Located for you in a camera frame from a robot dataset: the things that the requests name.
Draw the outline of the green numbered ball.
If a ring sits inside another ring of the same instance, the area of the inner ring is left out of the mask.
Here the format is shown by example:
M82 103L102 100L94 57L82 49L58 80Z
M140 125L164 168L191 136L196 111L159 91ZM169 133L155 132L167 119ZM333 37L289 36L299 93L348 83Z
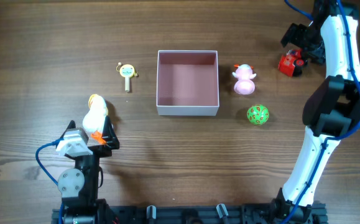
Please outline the green numbered ball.
M247 119L255 125L265 124L269 115L269 110L264 105L252 105L247 111Z

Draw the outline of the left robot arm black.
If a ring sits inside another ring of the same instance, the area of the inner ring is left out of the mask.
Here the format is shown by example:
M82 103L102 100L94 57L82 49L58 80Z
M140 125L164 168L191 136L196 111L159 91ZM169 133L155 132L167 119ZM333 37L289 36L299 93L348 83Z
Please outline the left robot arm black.
M88 146L89 137L74 121L62 134L56 150L75 161L75 166L63 171L57 180L62 195L58 223L119 223L106 200L98 198L98 189L103 184L99 160L111 157L112 151L120 147L109 116L104 118L101 138L99 145Z

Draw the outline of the pink pig toy figure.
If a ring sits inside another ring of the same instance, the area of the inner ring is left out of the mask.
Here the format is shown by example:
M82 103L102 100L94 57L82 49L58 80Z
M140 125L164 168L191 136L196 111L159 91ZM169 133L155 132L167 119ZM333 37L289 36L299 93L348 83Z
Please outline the pink pig toy figure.
M255 90L255 84L252 81L256 77L253 72L254 67L248 64L235 64L236 71L232 73L237 82L234 85L234 91L239 95L250 95Z

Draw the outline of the white yellow duck plush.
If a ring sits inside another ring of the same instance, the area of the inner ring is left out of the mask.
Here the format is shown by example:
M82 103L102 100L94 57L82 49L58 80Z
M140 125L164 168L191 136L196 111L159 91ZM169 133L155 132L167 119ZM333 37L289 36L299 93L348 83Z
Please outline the white yellow duck plush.
M89 112L83 118L83 128L100 144L106 144L103 139L105 118L108 115L108 107L102 96L93 94L88 100Z

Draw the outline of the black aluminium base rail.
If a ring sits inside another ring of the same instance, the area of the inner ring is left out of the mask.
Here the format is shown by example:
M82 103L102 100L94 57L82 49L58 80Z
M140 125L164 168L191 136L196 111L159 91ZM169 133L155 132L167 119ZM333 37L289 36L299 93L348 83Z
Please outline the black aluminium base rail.
M267 223L268 216L264 212L269 208L268 204L246 204L230 206L228 222L237 224ZM118 216L120 223L148 223L147 209L132 206L111 207ZM185 218L194 215L203 223L223 223L215 207L159 207L157 208L156 223L181 224ZM328 224L328 216L325 205L320 203L312 208L312 213L306 221L309 224Z

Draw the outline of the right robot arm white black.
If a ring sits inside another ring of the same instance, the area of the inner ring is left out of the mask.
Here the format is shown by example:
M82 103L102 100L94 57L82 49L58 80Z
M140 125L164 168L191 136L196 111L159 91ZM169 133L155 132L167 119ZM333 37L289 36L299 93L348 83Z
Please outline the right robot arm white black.
M292 24L281 44L300 49L303 62L326 65L326 78L305 103L305 137L293 171L271 202L270 223L323 223L314 193L326 163L342 139L360 128L358 7L340 0L315 0L311 23Z

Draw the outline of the yellow wooden rattle toy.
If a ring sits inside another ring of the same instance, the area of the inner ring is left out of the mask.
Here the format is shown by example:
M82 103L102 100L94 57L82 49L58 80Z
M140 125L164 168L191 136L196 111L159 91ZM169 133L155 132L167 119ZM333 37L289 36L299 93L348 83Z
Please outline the yellow wooden rattle toy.
M138 77L135 67L131 64L123 64L121 62L116 66L116 71L124 78L124 89L126 93L131 91L131 78Z

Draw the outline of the red toy fire truck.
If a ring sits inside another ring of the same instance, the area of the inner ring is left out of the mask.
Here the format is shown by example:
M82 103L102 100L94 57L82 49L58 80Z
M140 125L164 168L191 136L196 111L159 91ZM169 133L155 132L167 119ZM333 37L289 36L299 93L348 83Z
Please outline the red toy fire truck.
M286 55L282 55L278 64L278 70L288 77L299 77L302 70L308 64L302 57L302 50L289 50Z

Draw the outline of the pink open cardboard box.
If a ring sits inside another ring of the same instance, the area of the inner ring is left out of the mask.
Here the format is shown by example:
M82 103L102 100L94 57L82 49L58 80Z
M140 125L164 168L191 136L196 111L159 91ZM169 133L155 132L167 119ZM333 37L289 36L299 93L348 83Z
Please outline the pink open cardboard box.
M156 107L160 116L215 116L219 109L218 52L158 51Z

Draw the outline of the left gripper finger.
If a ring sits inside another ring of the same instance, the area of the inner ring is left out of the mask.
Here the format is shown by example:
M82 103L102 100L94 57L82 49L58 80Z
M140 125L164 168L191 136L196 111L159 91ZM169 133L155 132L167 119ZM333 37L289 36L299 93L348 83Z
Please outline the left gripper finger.
M107 146L117 146L118 139L116 133L114 132L114 127L110 120L109 116L106 116L104 119L104 127L101 139L104 141L104 144Z
M62 140L65 133L69 130L69 129L74 129L76 128L76 123L74 120L71 120L67 126L67 128L64 130L64 132L62 133L62 135L59 137L59 140Z

